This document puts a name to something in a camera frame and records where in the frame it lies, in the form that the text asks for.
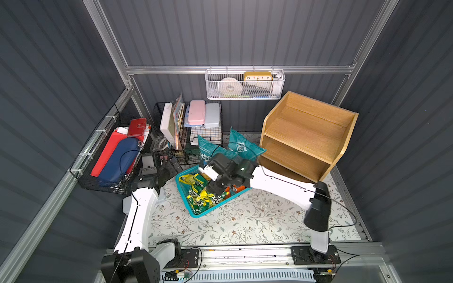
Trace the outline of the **teal fertilizer bag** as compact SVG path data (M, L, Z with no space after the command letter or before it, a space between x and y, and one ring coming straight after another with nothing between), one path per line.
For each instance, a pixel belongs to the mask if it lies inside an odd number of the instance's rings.
M218 153L221 153L230 159L235 158L234 152L227 150L220 145L212 144L200 135L198 135L198 146L201 163L203 165L206 165Z
M230 128L228 147L233 152L236 152L239 157L251 161L256 161L259 156L267 152L266 149L251 143L232 127Z

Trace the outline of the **teal plastic basket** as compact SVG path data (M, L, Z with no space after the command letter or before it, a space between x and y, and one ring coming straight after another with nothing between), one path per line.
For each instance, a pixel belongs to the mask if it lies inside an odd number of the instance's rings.
M207 192L208 181L201 176L198 166L192 166L176 176L176 187L181 195L183 204L193 218L200 218L234 199L239 198L250 188L234 191L228 188L220 197Z

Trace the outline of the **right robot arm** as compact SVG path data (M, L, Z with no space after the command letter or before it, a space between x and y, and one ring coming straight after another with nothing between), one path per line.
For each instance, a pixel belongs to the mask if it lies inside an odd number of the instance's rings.
M306 211L304 224L310 229L311 250L320 254L328 252L331 198L325 183L301 182L256 161L229 159L222 153L207 162L201 161L198 170L210 179L206 190L215 196L221 196L227 188L244 186L272 193L301 207Z

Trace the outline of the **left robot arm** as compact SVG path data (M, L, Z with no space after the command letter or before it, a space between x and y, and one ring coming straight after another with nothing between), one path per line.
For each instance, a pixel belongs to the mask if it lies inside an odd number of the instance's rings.
M122 234L112 254L105 255L101 273L107 283L159 283L166 267L183 263L177 239L162 240L149 250L152 212L165 199L164 186L182 172L176 157L164 161L157 169L141 168L132 183L132 193L123 200L127 215Z

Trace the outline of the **small green yellow packet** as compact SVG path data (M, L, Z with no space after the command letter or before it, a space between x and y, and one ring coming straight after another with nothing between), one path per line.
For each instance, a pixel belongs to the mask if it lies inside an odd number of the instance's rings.
M179 177L179 181L185 185L191 185L193 187L206 187L208 181L199 173L195 175L187 174Z

